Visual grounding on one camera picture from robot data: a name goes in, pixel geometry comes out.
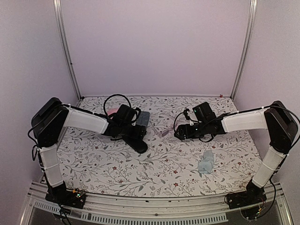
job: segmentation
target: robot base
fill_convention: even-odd
[[[65,182],[63,182],[57,187],[51,187],[48,184],[48,192],[45,199],[52,203],[83,209],[86,195],[85,191],[79,189],[67,190]]]
[[[80,198],[77,198],[76,195],[77,195],[77,193],[73,193],[71,191],[68,191],[68,193],[66,195],[66,199],[68,199],[68,201],[65,201],[65,202],[62,201],[61,204],[65,205],[65,206],[70,206],[70,207],[73,207],[73,208],[77,208],[77,209],[83,209],[83,206],[85,204],[86,196],[83,195]],[[57,201],[56,201],[56,199],[54,199],[53,195],[51,195],[49,193],[46,194],[45,199],[49,202],[57,203]]]
[[[248,191],[230,193],[226,195],[226,201],[230,209],[236,209],[252,204],[257,204],[266,200],[267,196],[264,193],[263,189],[262,192],[260,192],[258,195],[255,195],[255,197],[250,197]]]

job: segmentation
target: blue cloth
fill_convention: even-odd
[[[211,174],[212,167],[215,163],[212,150],[205,151],[203,159],[198,163],[198,172],[203,174]]]

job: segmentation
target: table surface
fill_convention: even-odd
[[[80,107],[103,113],[106,97],[87,97]],[[244,190],[258,170],[261,158],[248,131],[218,135],[209,143],[180,141],[173,136],[173,121],[186,107],[208,102],[216,115],[236,110],[229,98],[129,97],[133,108],[150,112],[144,141],[148,150],[136,153],[122,140],[86,130],[68,128],[58,149],[60,170],[68,188],[91,193],[175,197],[228,193]],[[107,110],[126,101],[114,97]],[[178,124],[187,123],[184,116]],[[199,174],[198,162],[212,150],[211,174]]]

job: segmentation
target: white wall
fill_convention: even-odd
[[[16,225],[41,171],[27,138],[32,116],[52,96],[75,103],[53,1],[0,2],[0,224]]]
[[[249,0],[61,4],[82,95],[230,95]]]
[[[238,109],[249,109],[281,100],[300,116],[300,1],[258,1],[254,32],[240,88]],[[269,145],[265,131],[252,132],[260,154]],[[300,144],[275,176],[280,180],[295,224],[300,224]]]

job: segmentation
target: aluminum frame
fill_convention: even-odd
[[[70,55],[70,51],[69,51],[69,47],[68,47],[64,21],[63,21],[63,18],[62,18],[60,0],[53,0],[53,3],[54,3],[54,11],[55,11],[55,16],[56,16],[57,26],[58,26],[58,30],[59,30],[59,33],[60,33],[60,39],[61,39],[65,59],[66,59],[66,62],[67,62],[67,67],[68,67],[68,70],[69,70],[70,79],[71,79],[72,86],[73,86],[74,92],[76,94],[76,97],[77,97],[78,100],[80,100],[82,96],[81,96],[79,85],[78,85],[78,82],[77,82],[77,79],[76,79],[76,76],[75,76],[75,71],[74,71],[74,68],[73,68],[73,63],[72,63],[72,60],[71,60],[71,55]]]
[[[251,40],[253,26],[254,26],[254,22],[255,22],[256,8],[257,8],[257,0],[251,0],[250,10],[249,10],[249,18],[248,18],[248,25],[247,25],[247,32],[246,32],[246,36],[245,36],[245,42],[244,42],[244,46],[243,46],[242,55],[241,55],[241,58],[240,58],[238,72],[237,72],[237,75],[235,77],[233,89],[232,89],[232,92],[231,92],[231,95],[230,95],[230,98],[233,101],[235,100],[235,97],[236,97],[238,89],[239,89],[240,80],[241,80],[242,75],[243,75],[243,71],[244,71],[244,67],[245,67],[245,63],[246,63],[246,59],[247,59],[247,55],[248,55],[250,40]]]
[[[279,208],[283,225],[293,225],[290,211],[279,183],[276,186],[276,203]],[[28,225],[33,207],[37,204],[46,204],[47,211],[57,211],[57,205],[45,200],[47,186],[41,183],[32,182],[26,196],[24,212],[20,225]],[[267,202],[273,201],[273,186],[265,186]],[[82,210],[71,207],[71,218],[96,222],[96,218],[110,218],[121,220],[137,221],[175,221],[175,220],[194,220],[195,218],[208,218],[214,215],[221,215],[227,212],[239,211],[253,207],[247,206],[230,210],[224,203],[225,194],[193,196],[193,197],[169,197],[169,198],[147,198],[147,197],[126,197],[115,195],[99,195],[87,193],[86,204]]]

